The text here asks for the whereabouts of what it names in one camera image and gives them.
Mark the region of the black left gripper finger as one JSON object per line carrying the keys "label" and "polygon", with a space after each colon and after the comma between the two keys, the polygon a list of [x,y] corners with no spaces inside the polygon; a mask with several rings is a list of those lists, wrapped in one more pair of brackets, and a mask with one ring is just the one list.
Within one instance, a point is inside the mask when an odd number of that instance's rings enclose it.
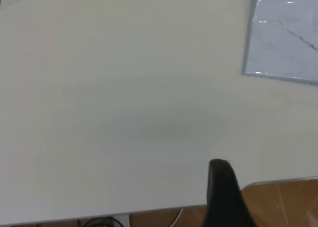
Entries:
{"label": "black left gripper finger", "polygon": [[231,165],[222,159],[209,162],[207,206],[203,227],[255,227]]}

